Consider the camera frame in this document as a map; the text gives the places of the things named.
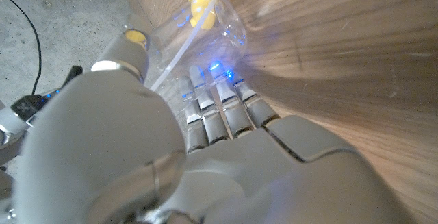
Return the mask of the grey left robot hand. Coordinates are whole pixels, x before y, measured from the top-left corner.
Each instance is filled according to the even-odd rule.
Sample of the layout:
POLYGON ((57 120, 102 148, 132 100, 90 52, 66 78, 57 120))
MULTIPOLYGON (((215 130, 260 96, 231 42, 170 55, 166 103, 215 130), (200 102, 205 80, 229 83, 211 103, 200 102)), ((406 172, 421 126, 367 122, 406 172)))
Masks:
POLYGON ((412 223, 362 155, 299 116, 188 153, 142 85, 142 32, 120 34, 43 107, 22 147, 19 223, 412 223))

